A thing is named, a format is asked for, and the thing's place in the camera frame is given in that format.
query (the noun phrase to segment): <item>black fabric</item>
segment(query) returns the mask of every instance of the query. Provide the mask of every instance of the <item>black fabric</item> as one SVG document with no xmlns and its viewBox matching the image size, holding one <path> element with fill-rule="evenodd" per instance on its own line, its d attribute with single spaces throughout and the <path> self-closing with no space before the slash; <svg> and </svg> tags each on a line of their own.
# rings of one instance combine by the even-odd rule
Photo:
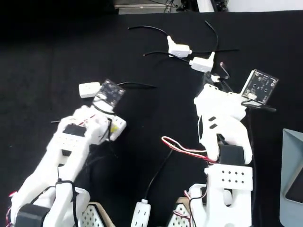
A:
<svg viewBox="0 0 303 227">
<path fill-rule="evenodd" d="M 94 149 L 89 158 L 106 158 L 95 162 L 90 171 L 82 171 L 76 182 L 89 189 L 91 199 L 104 206 L 116 226 L 129 226 L 136 202 L 169 152 L 161 136 L 201 148 L 193 99 L 203 80 L 185 62 L 163 55 L 143 57 L 145 52 L 166 51 L 166 38 L 156 31 L 128 31 L 127 27 L 160 27 L 193 51 L 206 51 L 215 45 L 214 34 L 204 23 L 207 19 L 219 34 L 219 48 L 240 49 L 215 57 L 214 72 L 220 72 L 223 61 L 231 69 L 228 83 L 235 92 L 240 92 L 253 69 L 280 79 L 268 102 L 277 112 L 252 111 L 258 167 L 256 210 L 261 209 L 263 226 L 279 226 L 282 129 L 303 130 L 302 17 L 300 11 L 108 16 L 23 23 L 2 34 L 2 217 L 9 205 L 7 195 L 20 188 L 44 155 L 56 131 L 50 121 L 71 115 L 82 105 L 78 84 L 109 78 L 116 83 L 137 81 L 159 87 L 127 90 L 116 107 L 128 125 L 112 143 L 118 158 L 108 144 Z M 200 159 L 172 154 L 148 196 L 150 226 L 165 225 L 183 190 L 193 183 L 205 183 L 204 167 Z"/>
</svg>

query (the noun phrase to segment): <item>white connector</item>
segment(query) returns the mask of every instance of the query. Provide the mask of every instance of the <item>white connector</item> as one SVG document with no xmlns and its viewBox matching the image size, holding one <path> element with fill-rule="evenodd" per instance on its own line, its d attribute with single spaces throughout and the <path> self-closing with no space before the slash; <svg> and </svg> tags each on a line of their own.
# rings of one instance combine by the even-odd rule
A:
<svg viewBox="0 0 303 227">
<path fill-rule="evenodd" d="M 151 206 L 147 202 L 147 200 L 141 200 L 141 202 L 137 202 L 134 209 L 131 227 L 147 227 L 151 212 Z"/>
<path fill-rule="evenodd" d="M 126 121 L 121 117 L 115 116 L 112 120 L 112 125 L 110 128 L 110 140 L 115 141 L 125 128 Z"/>
<path fill-rule="evenodd" d="M 194 57 L 189 61 L 191 68 L 200 72 L 212 71 L 214 65 L 214 52 L 211 53 L 208 59 Z"/>
<path fill-rule="evenodd" d="M 94 97 L 96 93 L 100 90 L 99 82 L 79 84 L 79 94 L 81 98 Z"/>
<path fill-rule="evenodd" d="M 180 58 L 186 58 L 192 53 L 191 49 L 187 45 L 176 44 L 170 36 L 167 36 L 167 41 L 169 44 L 169 53 L 176 55 Z"/>
</svg>

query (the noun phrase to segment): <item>red and white wire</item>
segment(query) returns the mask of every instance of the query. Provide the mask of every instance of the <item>red and white wire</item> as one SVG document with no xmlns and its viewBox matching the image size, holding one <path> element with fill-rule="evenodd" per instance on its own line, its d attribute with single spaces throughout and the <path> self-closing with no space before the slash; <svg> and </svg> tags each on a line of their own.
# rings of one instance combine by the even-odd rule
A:
<svg viewBox="0 0 303 227">
<path fill-rule="evenodd" d="M 8 211 L 5 214 L 5 220 L 6 220 L 6 224 L 7 226 L 10 226 L 10 222 L 9 222 L 9 212 L 11 210 L 11 207 L 9 207 Z"/>
<path fill-rule="evenodd" d="M 204 159 L 205 161 L 208 161 L 208 162 L 212 162 L 212 163 L 215 162 L 215 161 L 209 159 L 207 156 L 200 155 L 200 154 L 195 154 L 194 153 L 194 152 L 204 153 L 204 152 L 207 152 L 206 150 L 195 150 L 195 149 L 185 148 L 180 143 L 178 143 L 177 141 L 175 141 L 174 139 L 172 139 L 172 138 L 170 138 L 168 136 L 162 136 L 161 140 L 163 141 L 163 143 L 165 143 L 167 146 L 169 146 L 171 149 L 173 149 L 173 150 L 175 150 L 177 152 L 180 152 L 180 153 L 183 153 L 183 154 L 187 154 L 187 155 L 190 155 L 190 156 L 194 156 L 194 157 L 197 157 L 197 158 L 201 158 L 201 159 Z M 177 144 L 180 148 L 177 148 L 175 145 L 171 144 L 168 140 L 170 140 L 171 142 Z"/>
<path fill-rule="evenodd" d="M 13 192 L 11 192 L 10 194 L 9 194 L 9 197 L 13 197 L 14 196 L 14 194 L 16 194 L 17 193 L 17 191 L 13 191 Z"/>
<path fill-rule="evenodd" d="M 189 219 L 190 219 L 190 215 L 184 215 L 184 214 L 181 214 L 181 213 L 179 213 L 179 212 L 178 212 L 178 211 L 176 211 L 176 210 L 174 210 L 174 211 L 173 211 L 173 213 L 174 213 L 175 215 L 177 215 L 177 216 L 181 217 L 181 218 L 185 218 L 185 219 L 187 219 L 187 220 L 189 220 Z"/>
</svg>

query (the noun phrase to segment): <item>white bracket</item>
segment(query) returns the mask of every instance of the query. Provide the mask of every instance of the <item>white bracket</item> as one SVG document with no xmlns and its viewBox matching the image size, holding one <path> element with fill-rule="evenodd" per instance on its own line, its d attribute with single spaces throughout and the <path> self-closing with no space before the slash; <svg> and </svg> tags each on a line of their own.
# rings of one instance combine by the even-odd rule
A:
<svg viewBox="0 0 303 227">
<path fill-rule="evenodd" d="M 208 175 L 207 204 L 203 206 L 201 199 L 191 203 L 196 226 L 251 226 L 252 168 L 214 164 L 206 168 L 205 173 Z M 232 190 L 231 203 L 227 202 L 226 189 Z M 201 190 L 193 185 L 189 194 L 192 198 L 199 197 Z"/>
</svg>

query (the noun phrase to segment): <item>perforated plate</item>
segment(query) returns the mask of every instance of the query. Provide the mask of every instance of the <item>perforated plate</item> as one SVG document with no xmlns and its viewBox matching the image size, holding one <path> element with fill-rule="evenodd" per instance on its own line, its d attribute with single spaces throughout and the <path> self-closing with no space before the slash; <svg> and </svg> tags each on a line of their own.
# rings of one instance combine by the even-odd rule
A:
<svg viewBox="0 0 303 227">
<path fill-rule="evenodd" d="M 209 183 L 218 188 L 252 191 L 252 168 L 214 164 L 205 170 L 211 175 Z"/>
<path fill-rule="evenodd" d="M 183 204 L 178 204 L 175 208 L 175 211 L 178 211 L 183 215 L 189 215 L 189 212 Z M 186 218 L 181 218 L 173 214 L 167 227 L 189 227 L 189 221 Z"/>
<path fill-rule="evenodd" d="M 89 205 L 79 219 L 79 227 L 105 227 L 94 205 Z"/>
</svg>

